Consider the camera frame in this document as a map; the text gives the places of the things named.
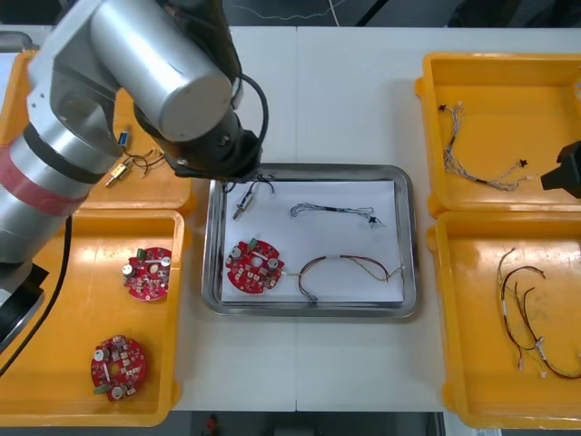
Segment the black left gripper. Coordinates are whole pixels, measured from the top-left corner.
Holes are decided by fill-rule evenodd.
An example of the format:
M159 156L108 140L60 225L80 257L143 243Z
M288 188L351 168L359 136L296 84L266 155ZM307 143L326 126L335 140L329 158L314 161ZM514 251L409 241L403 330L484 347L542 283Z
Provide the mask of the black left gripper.
M257 173L262 141L262 136L241 129L234 136L207 134L190 142L166 143L163 150L177 177L240 182Z

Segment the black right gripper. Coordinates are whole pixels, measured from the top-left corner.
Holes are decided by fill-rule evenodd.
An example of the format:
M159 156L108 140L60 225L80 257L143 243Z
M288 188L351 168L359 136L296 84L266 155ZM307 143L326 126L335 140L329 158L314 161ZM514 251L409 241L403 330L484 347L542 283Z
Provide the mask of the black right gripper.
M541 176L544 190L562 189L580 198L580 149L580 141L562 148L556 159L560 166Z

